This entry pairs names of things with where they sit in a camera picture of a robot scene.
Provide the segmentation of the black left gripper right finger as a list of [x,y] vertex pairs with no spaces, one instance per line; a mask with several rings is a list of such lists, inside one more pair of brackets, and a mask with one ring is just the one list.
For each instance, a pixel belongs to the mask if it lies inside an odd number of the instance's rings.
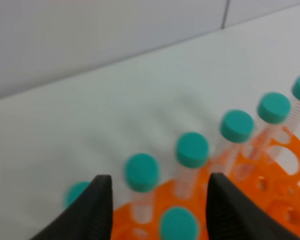
[[208,180],[205,219],[210,240],[299,240],[245,196],[223,173]]

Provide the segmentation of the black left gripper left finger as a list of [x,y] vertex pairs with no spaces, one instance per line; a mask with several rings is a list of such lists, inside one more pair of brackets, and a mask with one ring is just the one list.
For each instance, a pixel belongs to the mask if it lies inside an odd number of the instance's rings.
[[109,240],[113,228],[113,186],[97,175],[78,198],[33,240]]

